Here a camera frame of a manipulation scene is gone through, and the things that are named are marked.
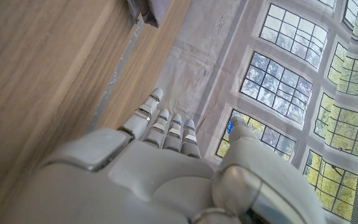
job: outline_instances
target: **wooden table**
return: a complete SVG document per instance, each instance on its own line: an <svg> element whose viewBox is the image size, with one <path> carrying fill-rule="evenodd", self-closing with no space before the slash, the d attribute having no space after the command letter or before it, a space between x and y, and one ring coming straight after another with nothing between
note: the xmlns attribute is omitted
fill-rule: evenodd
<svg viewBox="0 0 358 224"><path fill-rule="evenodd" d="M190 2L173 0L161 29L143 26L97 128L118 127L152 91ZM125 0L0 0L0 212L42 158L85 133L129 16Z"/></svg>

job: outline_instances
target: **robot finger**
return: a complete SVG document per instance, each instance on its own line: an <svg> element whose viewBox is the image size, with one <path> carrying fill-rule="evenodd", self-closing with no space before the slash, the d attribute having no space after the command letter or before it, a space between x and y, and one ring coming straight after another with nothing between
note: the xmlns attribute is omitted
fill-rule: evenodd
<svg viewBox="0 0 358 224"><path fill-rule="evenodd" d="M147 132L144 142L147 144L154 146L156 148L160 148L162 144L162 139L165 134L165 127L168 123L169 112L167 109L163 109L157 116L157 119L154 121L153 126L150 127Z"/></svg>
<svg viewBox="0 0 358 224"><path fill-rule="evenodd" d="M169 124L167 137L165 137L163 149L171 149L180 152L181 145L181 116L174 114Z"/></svg>
<svg viewBox="0 0 358 224"><path fill-rule="evenodd" d="M181 153L186 156L201 159L200 150L197 146L194 121L192 119L186 120L183 129Z"/></svg>
<svg viewBox="0 0 358 224"><path fill-rule="evenodd" d="M146 127L163 96L163 91L156 88L147 99L132 114L132 116L118 128L128 133L132 139L139 139L146 130Z"/></svg>
<svg viewBox="0 0 358 224"><path fill-rule="evenodd" d="M229 134L229 142L233 142L239 138L254 138L259 141L254 132L249 129L248 125L243 119L235 116L231 118L231 131Z"/></svg>

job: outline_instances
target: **blue object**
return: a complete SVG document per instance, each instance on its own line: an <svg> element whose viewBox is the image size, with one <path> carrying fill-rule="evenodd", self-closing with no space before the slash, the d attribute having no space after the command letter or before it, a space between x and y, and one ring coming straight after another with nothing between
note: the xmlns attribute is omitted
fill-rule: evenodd
<svg viewBox="0 0 358 224"><path fill-rule="evenodd" d="M231 130L231 121L227 124L227 133L230 133Z"/></svg>

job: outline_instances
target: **robotic hand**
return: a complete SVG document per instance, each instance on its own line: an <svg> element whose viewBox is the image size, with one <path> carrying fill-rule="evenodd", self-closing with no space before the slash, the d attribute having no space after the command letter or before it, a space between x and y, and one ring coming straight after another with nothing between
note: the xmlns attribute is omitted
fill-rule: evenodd
<svg viewBox="0 0 358 224"><path fill-rule="evenodd" d="M155 89L117 131L99 129L56 150L2 222L325 223L305 178L243 120L232 119L231 146L215 172L201 161L192 120L182 134L179 114L152 116L162 96Z"/></svg>

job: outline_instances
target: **wood grain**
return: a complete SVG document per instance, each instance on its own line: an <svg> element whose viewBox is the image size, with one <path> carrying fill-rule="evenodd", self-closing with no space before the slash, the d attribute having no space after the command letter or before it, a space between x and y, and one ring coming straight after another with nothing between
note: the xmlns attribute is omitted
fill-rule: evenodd
<svg viewBox="0 0 358 224"><path fill-rule="evenodd" d="M160 29L142 28L97 128L118 128L151 93L190 3L174 0Z"/></svg>
<svg viewBox="0 0 358 224"><path fill-rule="evenodd" d="M190 0L143 26L98 126L150 93ZM39 161L85 133L134 26L126 0L0 0L0 212Z"/></svg>

